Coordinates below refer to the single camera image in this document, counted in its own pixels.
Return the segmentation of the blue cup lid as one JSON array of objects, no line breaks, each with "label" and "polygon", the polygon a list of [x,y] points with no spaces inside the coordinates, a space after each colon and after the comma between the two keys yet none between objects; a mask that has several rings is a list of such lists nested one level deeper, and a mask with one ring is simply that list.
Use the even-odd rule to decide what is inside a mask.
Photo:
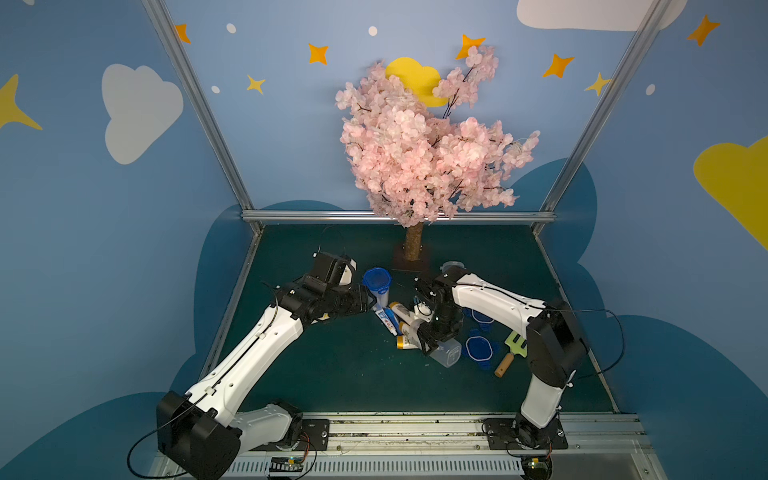
[{"label": "blue cup lid", "polygon": [[476,323],[476,325],[483,331],[489,331],[491,328],[491,325],[494,323],[494,320],[492,318],[476,310],[464,308],[463,312],[468,318],[472,319]]},{"label": "blue cup lid", "polygon": [[480,370],[490,371],[500,344],[488,339],[481,330],[471,329],[462,345],[462,356],[473,361]]}]

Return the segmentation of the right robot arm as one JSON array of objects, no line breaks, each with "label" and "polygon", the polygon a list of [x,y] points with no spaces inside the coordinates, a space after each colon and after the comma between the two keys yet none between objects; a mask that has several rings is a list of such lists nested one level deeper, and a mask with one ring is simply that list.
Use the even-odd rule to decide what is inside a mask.
[{"label": "right robot arm", "polygon": [[416,328],[419,346],[426,354],[458,334],[464,309],[485,315],[520,336],[531,381],[512,437],[524,448],[555,448],[560,441],[562,395],[589,351],[570,307],[565,302],[551,305],[512,293],[459,266],[450,266],[433,279],[418,277],[415,289],[432,312],[431,319]]}]

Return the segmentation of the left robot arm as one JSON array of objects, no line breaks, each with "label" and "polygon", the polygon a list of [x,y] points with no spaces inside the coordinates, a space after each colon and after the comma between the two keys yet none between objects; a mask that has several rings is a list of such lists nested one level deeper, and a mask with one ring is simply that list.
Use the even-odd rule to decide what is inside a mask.
[{"label": "left robot arm", "polygon": [[370,310],[374,298],[355,282],[355,261],[319,252],[310,271],[273,289],[243,340],[185,393],[168,392],[156,407],[159,451],[195,479],[219,479],[246,451],[291,449],[303,439],[303,414],[284,401],[240,408],[279,355],[314,323]]}]

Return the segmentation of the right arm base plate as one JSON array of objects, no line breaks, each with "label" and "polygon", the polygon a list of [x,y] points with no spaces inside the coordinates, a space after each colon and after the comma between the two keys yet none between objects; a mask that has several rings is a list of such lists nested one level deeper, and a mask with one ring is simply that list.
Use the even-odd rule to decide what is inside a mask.
[{"label": "right arm base plate", "polygon": [[522,415],[486,418],[482,433],[491,450],[566,450],[568,442],[558,416],[547,426],[539,428]]}]

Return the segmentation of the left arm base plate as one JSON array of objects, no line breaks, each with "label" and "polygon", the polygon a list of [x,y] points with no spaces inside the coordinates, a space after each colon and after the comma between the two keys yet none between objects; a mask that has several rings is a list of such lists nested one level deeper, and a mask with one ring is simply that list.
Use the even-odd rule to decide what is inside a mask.
[{"label": "left arm base plate", "polygon": [[326,451],[329,441],[330,421],[328,419],[302,419],[293,421],[286,435],[278,442],[252,448],[252,451]]}]

